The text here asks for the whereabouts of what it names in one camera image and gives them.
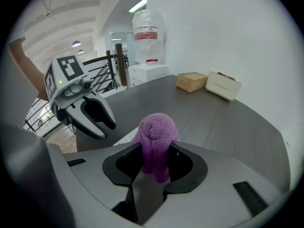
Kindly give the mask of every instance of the purple cloth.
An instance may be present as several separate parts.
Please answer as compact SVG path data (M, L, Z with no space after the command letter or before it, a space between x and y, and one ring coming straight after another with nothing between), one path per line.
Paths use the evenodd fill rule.
M170 181L168 150L172 141L180 140L174 121L166 114L151 114L141 121L133 140L142 144L142 172L152 173L157 183Z

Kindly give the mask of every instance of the floor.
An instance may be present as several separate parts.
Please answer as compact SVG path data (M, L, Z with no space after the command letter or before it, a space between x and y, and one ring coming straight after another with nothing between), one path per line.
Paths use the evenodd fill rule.
M47 143L49 142L58 145L63 154L77 152L76 135L64 124L60 125L49 135L44 137L44 139Z

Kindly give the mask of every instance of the plastic wrap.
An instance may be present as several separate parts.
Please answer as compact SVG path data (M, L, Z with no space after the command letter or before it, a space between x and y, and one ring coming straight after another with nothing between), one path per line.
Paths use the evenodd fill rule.
M163 55L164 23L162 16L149 9L135 13L133 22L135 61L155 62Z

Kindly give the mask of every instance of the dark gray table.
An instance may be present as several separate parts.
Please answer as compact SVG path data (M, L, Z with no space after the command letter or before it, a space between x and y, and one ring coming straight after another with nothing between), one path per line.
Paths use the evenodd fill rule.
M239 159L275 184L289 190L287 152L280 132L258 113L237 100L205 89L188 93L176 87L176 76L159 78L109 96L116 129L104 127L108 139L98 141L76 132L77 151L111 146L152 113L165 113L177 126L180 140Z

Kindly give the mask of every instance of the cardboard box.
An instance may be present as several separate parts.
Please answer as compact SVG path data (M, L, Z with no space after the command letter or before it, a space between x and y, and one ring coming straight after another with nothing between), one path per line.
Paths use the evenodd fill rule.
M200 73L178 74L176 86L189 93L205 87L208 76Z

